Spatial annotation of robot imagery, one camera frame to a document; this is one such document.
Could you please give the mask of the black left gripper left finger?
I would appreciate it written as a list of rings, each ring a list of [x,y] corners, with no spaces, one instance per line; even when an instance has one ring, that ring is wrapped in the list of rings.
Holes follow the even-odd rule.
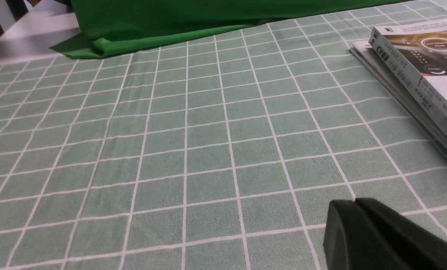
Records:
[[[364,211],[351,200],[329,203],[324,234],[329,270],[391,270],[397,258]]]

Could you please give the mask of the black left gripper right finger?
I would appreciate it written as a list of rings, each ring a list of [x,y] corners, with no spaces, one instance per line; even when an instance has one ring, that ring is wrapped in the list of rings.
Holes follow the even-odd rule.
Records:
[[[374,198],[357,198],[393,251],[413,270],[447,270],[447,242]]]

